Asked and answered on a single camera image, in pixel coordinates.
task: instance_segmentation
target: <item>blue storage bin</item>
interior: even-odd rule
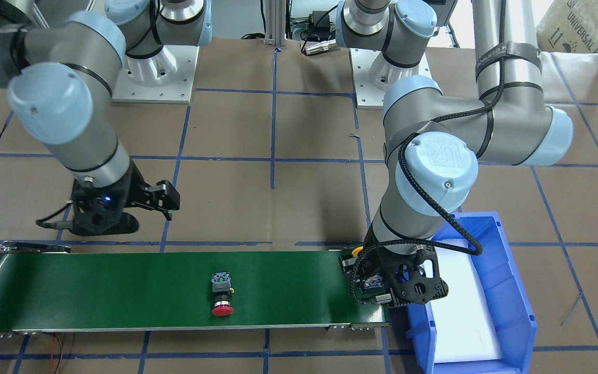
[[[413,304],[407,306],[410,330],[405,337],[413,340],[417,363],[425,374],[526,374],[529,372],[537,323],[513,261],[500,216],[495,211],[454,213],[453,216],[484,247],[481,256],[472,257],[472,263],[484,289],[503,358],[436,364],[436,324],[439,321],[434,321],[432,310],[426,305]],[[433,237],[437,241],[462,238],[448,223]]]

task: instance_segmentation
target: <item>white mounting plate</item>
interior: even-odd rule
[[[354,78],[354,90],[357,93],[357,108],[359,109],[382,109],[384,106],[384,94],[370,78],[370,70],[375,57],[380,54],[379,50],[351,49],[349,50],[352,62],[352,77]],[[418,71],[421,75],[432,78],[426,55],[423,55],[419,63]]]
[[[112,93],[112,101],[190,104],[200,48],[185,45],[166,45],[166,48],[175,55],[178,66],[171,81],[160,86],[140,86],[128,78],[128,74],[122,69]]]

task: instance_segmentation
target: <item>conveyor belt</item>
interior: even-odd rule
[[[0,254],[0,332],[388,325],[358,305],[341,251]],[[235,311],[211,314],[230,272]]]

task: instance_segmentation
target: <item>red button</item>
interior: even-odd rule
[[[211,310],[213,315],[217,315],[218,317],[224,317],[226,315],[231,315],[234,312],[235,308],[230,307],[230,305],[219,305]]]

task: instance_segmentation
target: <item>metal bracket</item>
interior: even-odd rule
[[[287,0],[265,0],[266,32],[264,44],[285,49],[285,12]]]

